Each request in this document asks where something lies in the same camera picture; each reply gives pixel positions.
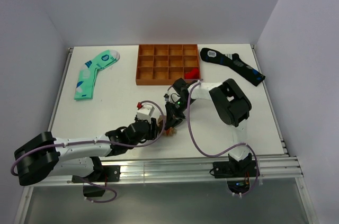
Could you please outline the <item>brown argyle sock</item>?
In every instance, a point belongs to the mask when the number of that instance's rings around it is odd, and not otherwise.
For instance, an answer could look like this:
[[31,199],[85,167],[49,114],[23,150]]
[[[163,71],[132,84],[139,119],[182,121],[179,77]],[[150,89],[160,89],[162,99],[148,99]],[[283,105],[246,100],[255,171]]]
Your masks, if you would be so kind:
[[[160,115],[157,119],[157,125],[159,128],[159,132],[161,132],[163,124],[164,124],[164,115]],[[164,129],[164,131],[162,132],[162,136],[166,136],[166,137],[172,137],[177,133],[177,130],[173,127],[170,127],[168,129]]]

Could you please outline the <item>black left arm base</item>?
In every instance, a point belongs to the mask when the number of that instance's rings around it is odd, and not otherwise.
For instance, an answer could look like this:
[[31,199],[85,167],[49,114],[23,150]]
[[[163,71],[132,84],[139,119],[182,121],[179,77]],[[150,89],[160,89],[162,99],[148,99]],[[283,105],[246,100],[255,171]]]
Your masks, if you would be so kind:
[[[119,179],[120,166],[113,165],[112,167],[102,166],[85,177],[73,175],[71,182],[75,184],[82,183],[83,196],[86,200],[94,203],[108,203],[115,200],[118,195],[116,190],[108,186],[108,183],[118,182]],[[101,200],[106,192],[111,192],[113,194],[112,198]]]

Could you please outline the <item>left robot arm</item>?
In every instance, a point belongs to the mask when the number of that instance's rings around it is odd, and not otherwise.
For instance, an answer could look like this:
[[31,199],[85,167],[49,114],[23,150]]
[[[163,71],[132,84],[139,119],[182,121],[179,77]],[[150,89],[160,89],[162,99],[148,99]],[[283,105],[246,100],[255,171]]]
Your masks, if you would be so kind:
[[155,118],[135,119],[94,138],[63,139],[43,132],[14,152],[11,173],[19,184],[37,184],[49,176],[71,175],[94,182],[103,176],[101,157],[119,156],[147,141],[154,141],[161,131]]

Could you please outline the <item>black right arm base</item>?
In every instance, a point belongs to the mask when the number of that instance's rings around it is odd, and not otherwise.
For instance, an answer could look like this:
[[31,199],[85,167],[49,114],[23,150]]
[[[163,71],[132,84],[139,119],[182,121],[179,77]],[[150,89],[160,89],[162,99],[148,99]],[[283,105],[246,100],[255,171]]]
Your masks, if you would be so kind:
[[213,162],[209,173],[215,179],[226,179],[231,194],[240,198],[251,189],[251,178],[257,182],[260,177],[254,160]]

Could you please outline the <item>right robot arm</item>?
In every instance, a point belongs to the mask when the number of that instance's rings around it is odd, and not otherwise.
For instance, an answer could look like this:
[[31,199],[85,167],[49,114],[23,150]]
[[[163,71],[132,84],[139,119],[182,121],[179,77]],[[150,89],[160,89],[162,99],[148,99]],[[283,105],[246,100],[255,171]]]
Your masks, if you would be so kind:
[[[166,122],[165,131],[167,134],[184,120],[187,121],[191,140],[199,153],[206,157],[215,158],[227,153],[229,170],[235,176],[241,176],[247,171],[247,162],[252,160],[254,153],[251,147],[245,143],[245,127],[249,118],[252,104],[247,96],[240,89],[233,79],[222,83],[204,83],[200,80],[186,82],[184,79],[177,79],[171,88],[174,89],[179,99],[170,100],[170,94],[166,93]],[[230,139],[232,145],[226,150],[209,155],[202,151],[194,139],[190,122],[190,105],[196,100],[211,101],[221,121],[234,128]]]

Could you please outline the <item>red rolled sock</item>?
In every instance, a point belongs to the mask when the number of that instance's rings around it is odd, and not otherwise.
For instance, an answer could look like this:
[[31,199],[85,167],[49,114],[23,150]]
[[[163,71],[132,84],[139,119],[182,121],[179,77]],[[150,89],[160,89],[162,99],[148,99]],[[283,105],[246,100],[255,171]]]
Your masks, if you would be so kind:
[[189,72],[185,73],[184,75],[185,79],[199,79],[200,78],[200,72],[198,68],[193,68]]

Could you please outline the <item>orange compartment tray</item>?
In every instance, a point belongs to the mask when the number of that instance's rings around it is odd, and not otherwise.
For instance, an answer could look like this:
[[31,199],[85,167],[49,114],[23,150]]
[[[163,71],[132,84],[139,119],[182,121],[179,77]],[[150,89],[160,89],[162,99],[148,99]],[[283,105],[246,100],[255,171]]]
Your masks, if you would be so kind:
[[191,82],[197,79],[185,79],[184,75],[193,68],[200,72],[197,44],[140,44],[136,84],[172,85],[179,78]]

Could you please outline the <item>mint green sock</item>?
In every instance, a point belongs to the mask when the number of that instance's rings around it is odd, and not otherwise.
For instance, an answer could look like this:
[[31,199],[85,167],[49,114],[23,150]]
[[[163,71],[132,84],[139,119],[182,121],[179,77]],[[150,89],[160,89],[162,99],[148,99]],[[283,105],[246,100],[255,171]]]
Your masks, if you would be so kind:
[[116,50],[105,50],[85,62],[79,71],[74,100],[91,100],[98,73],[115,64],[119,59],[120,54]]

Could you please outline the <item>black blue sock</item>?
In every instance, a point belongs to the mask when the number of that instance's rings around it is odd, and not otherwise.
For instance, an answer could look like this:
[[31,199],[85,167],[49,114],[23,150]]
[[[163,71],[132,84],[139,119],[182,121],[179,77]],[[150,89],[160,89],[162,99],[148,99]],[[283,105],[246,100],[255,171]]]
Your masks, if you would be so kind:
[[200,51],[200,57],[205,62],[230,68],[254,86],[258,86],[265,80],[265,76],[263,74],[242,61],[237,53],[223,54],[214,49],[202,48]]

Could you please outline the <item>aluminium frame rail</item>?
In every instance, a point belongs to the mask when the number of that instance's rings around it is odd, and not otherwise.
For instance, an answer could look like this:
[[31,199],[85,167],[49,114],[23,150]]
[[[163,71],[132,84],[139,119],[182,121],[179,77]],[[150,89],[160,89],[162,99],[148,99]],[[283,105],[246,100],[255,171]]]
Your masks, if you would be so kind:
[[[104,161],[103,166],[120,166],[117,184],[150,184],[216,181],[210,175],[213,162],[227,158],[190,158],[135,161]],[[302,178],[297,157],[260,157],[260,178]]]

